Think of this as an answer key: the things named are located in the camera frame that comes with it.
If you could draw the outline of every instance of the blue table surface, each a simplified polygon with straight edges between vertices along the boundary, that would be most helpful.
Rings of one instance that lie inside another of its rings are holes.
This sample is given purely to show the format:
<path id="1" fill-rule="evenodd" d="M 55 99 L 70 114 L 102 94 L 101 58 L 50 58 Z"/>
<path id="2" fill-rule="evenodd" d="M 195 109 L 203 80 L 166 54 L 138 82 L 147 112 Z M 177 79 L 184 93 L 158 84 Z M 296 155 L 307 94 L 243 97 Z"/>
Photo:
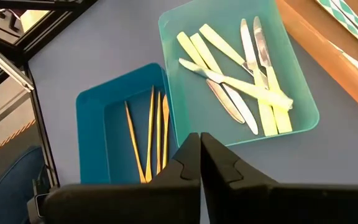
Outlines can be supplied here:
<path id="1" fill-rule="evenodd" d="M 164 66 L 159 16 L 187 0 L 99 0 L 30 61 L 62 185 L 80 181 L 75 99 L 150 62 Z M 320 112 L 312 131 L 230 147 L 284 183 L 358 184 L 358 104 L 292 39 Z M 204 197 L 201 223 L 209 223 Z"/>

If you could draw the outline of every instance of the teal plastic tray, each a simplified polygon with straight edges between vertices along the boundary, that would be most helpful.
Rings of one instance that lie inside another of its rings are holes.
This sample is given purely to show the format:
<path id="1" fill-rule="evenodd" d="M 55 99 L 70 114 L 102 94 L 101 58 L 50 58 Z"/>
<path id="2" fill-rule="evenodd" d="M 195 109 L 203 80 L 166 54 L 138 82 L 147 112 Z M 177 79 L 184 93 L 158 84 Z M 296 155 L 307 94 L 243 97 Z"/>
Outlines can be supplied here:
<path id="1" fill-rule="evenodd" d="M 155 87 L 156 112 L 157 92 L 161 91 L 163 97 L 168 92 L 168 86 L 165 72 L 155 63 L 78 95 L 76 112 L 82 184 L 140 183 L 124 102 L 128 102 L 140 162 L 145 172 L 152 85 Z M 157 113 L 154 115 L 152 172 L 155 176 Z M 172 125 L 168 138 L 168 156 L 172 157 L 178 150 Z"/>
<path id="2" fill-rule="evenodd" d="M 270 138 L 263 135 L 255 99 L 242 94 L 257 120 L 260 133 L 257 136 L 252 134 L 246 124 L 239 124 L 228 115 L 208 88 L 205 78 L 195 75 L 178 63 L 180 57 L 190 61 L 191 58 L 178 43 L 177 34 L 184 31 L 187 36 L 191 36 L 199 32 L 198 29 L 203 24 L 210 25 L 237 53 L 245 58 L 240 23 L 241 19 L 245 18 L 250 26 L 255 16 L 260 17 L 280 87 L 290 98 L 294 99 L 293 109 L 289 112 L 293 132 L 287 134 L 307 131 L 317 125 L 319 113 L 316 104 L 292 49 L 275 1 L 198 0 L 163 13 L 158 22 L 178 145 L 181 145 L 187 135 L 192 132 L 210 133 L 226 146 Z M 253 83 L 253 78 L 243 68 L 221 53 L 205 38 L 204 41 L 225 75 Z"/>

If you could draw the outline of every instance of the black metal frame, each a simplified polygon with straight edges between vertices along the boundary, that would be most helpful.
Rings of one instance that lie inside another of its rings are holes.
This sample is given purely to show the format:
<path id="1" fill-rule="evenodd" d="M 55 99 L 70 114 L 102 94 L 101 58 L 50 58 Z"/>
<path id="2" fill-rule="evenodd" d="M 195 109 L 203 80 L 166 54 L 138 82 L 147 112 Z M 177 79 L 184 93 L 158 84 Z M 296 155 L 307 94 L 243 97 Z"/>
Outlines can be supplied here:
<path id="1" fill-rule="evenodd" d="M 82 0 L 76 2 L 46 2 L 46 1 L 9 1 L 0 0 L 0 8 L 6 9 L 38 9 L 54 10 L 45 15 L 35 26 L 28 30 L 13 44 L 0 39 L 0 52 L 18 68 L 23 68 L 25 74 L 34 82 L 29 69 L 28 60 L 45 47 L 62 30 L 69 26 L 82 13 L 90 8 L 97 0 Z M 0 69 L 0 84 L 8 78 L 8 74 Z M 31 100 L 37 120 L 39 134 L 42 140 L 45 163 L 52 188 L 59 187 L 58 176 L 53 162 L 52 152 L 48 141 L 44 119 L 37 96 L 37 88 L 31 92 Z"/>

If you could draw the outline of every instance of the floor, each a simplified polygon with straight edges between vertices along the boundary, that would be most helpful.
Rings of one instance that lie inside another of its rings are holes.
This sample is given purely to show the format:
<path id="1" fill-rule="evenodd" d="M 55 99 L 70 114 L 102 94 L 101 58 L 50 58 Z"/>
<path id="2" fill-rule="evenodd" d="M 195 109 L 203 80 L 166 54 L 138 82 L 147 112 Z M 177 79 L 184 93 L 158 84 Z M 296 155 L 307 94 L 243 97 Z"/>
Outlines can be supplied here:
<path id="1" fill-rule="evenodd" d="M 0 18 L 0 27 L 13 32 L 8 28 L 10 14 L 7 14 L 5 19 Z M 21 28 L 20 22 L 16 22 L 16 27 Z M 14 42 L 17 37 L 13 37 L 0 31 L 0 38 Z M 9 102 L 12 102 L 18 93 L 22 91 L 22 87 L 19 86 L 12 78 L 8 78 L 4 83 L 0 85 L 0 109 Z M 6 116 L 0 121 L 0 143 L 5 141 L 12 133 L 22 128 L 34 119 L 34 113 L 30 99 L 23 102 L 12 113 Z"/>

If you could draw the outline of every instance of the gray table surface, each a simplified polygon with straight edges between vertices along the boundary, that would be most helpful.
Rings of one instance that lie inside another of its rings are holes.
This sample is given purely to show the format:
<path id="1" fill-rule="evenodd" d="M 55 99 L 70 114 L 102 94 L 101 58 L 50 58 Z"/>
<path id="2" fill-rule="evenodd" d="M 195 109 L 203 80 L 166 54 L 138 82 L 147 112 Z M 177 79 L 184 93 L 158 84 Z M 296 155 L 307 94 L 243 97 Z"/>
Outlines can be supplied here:
<path id="1" fill-rule="evenodd" d="M 30 61 L 62 185 L 80 181 L 75 100 L 150 62 L 164 67 L 159 16 L 187 0 L 99 0 Z M 358 184 L 358 104 L 294 41 L 320 122 L 306 133 L 231 147 L 284 183 Z M 207 223 L 204 200 L 201 222 Z"/>

